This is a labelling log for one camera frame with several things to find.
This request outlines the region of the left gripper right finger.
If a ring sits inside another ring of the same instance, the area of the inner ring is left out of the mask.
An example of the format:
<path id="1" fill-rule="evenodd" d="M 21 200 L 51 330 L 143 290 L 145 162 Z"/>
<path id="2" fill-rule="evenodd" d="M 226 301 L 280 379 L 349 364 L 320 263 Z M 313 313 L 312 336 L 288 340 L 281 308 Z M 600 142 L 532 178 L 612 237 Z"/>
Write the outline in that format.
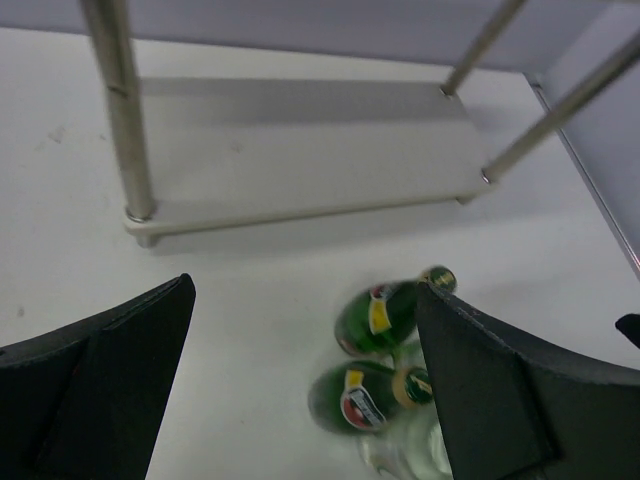
<path id="1" fill-rule="evenodd" d="M 638 370 L 552 344 L 428 282 L 416 292 L 454 478 L 638 478 Z"/>

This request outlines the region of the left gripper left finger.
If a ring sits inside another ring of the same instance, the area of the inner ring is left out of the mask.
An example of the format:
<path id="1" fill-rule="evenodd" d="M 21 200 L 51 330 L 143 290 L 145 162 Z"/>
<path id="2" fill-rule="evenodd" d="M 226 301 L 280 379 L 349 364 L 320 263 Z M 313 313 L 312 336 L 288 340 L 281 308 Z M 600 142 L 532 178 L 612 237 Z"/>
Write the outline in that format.
<path id="1" fill-rule="evenodd" d="M 2 478 L 145 478 L 194 304 L 182 274 L 2 347 Z"/>

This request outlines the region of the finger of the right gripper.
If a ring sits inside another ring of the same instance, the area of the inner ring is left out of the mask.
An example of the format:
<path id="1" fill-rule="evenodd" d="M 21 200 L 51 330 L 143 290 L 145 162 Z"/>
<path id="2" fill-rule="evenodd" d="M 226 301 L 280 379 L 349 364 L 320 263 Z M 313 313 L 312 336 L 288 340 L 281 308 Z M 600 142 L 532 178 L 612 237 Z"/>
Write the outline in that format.
<path id="1" fill-rule="evenodd" d="M 640 348 L 640 314 L 629 313 L 622 316 L 615 323 L 616 329 L 633 345 Z"/>

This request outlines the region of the green glass bottle front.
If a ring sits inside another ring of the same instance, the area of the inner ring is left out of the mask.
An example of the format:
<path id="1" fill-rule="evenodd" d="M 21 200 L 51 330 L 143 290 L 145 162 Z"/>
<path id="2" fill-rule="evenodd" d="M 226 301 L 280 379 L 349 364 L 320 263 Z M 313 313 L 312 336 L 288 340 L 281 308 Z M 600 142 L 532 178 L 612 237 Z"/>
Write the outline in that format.
<path id="1" fill-rule="evenodd" d="M 323 373 L 311 386 L 308 407 L 323 430 L 364 435 L 384 430 L 399 415 L 433 400 L 425 368 L 393 369 L 374 361 L 356 360 Z"/>

